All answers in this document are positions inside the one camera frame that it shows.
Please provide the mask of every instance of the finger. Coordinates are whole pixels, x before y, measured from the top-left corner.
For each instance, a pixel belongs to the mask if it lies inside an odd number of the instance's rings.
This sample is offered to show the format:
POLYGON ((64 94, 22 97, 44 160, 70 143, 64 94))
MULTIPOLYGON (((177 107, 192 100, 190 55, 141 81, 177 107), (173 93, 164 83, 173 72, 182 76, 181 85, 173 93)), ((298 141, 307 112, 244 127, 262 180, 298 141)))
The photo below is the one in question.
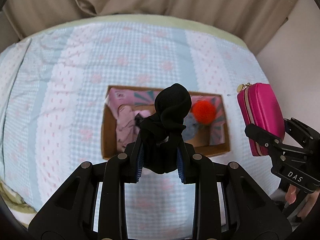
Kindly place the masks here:
POLYGON ((297 188, 295 186, 290 185, 288 192, 285 194, 285 200, 289 203, 292 204, 293 202, 296 201, 297 194, 296 194, 297 188))
POLYGON ((309 214, 315 203, 315 199, 310 198, 309 201, 304 205, 303 209, 298 213, 297 217, 305 219, 305 217, 309 214))
POLYGON ((319 196, 319 191, 315 191, 314 193, 309 194, 306 198, 307 203, 304 205, 303 209, 298 213, 297 216, 304 219, 310 213, 311 209, 315 205, 318 199, 318 196, 319 196))

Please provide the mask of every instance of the beige curtain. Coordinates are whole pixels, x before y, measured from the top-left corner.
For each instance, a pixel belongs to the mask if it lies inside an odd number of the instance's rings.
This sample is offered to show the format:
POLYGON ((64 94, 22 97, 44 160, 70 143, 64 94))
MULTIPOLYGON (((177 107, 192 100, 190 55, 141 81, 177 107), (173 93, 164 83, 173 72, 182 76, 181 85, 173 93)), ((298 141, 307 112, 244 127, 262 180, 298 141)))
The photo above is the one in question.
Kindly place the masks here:
POLYGON ((20 38, 71 20, 116 13, 176 16, 242 38, 257 54, 297 0, 8 0, 4 11, 20 38))

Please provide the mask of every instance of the red fluffy ball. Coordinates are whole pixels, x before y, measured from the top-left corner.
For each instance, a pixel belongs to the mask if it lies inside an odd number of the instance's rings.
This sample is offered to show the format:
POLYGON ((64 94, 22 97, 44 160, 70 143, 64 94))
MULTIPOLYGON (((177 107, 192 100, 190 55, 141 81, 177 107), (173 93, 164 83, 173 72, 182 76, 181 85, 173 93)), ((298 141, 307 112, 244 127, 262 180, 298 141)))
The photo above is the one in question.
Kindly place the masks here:
POLYGON ((209 101, 201 100, 196 102, 191 112, 195 119, 204 125, 209 125, 213 122, 216 117, 216 108, 209 101))

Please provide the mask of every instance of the pink zipper case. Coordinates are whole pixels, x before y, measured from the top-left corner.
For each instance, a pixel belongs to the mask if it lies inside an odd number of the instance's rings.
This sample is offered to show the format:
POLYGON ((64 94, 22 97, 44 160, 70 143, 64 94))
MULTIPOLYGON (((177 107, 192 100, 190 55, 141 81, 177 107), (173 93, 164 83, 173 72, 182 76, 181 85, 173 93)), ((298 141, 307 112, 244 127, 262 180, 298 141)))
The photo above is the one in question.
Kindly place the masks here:
MULTIPOLYGON (((276 96, 269 84, 240 85, 238 103, 245 125, 253 123, 264 130, 284 139, 284 120, 276 96)), ((249 139, 253 156, 268 155, 265 147, 261 147, 249 139)))

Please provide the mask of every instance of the light blue bedspread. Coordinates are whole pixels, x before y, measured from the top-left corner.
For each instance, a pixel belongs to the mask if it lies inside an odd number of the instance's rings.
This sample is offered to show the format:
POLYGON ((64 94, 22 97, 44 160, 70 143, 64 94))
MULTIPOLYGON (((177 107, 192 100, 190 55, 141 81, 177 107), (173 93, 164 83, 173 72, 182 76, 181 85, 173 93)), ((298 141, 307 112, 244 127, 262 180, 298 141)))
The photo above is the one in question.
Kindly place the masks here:
MULTIPOLYGON (((237 161, 268 194, 276 189, 269 157, 250 153, 236 100, 239 84, 268 82, 248 49, 206 33, 130 22, 57 29, 24 42, 0 56, 0 84, 5 65, 19 70, 3 96, 9 103, 2 106, 0 171, 36 210, 81 162, 103 161, 100 129, 108 85, 165 88, 178 82, 191 91, 222 94, 231 152, 214 161, 237 161), (13 59, 13 49, 23 60, 13 59)), ((145 171, 137 185, 126 185, 130 238, 189 236, 193 194, 194 186, 181 184, 177 172, 145 171)))

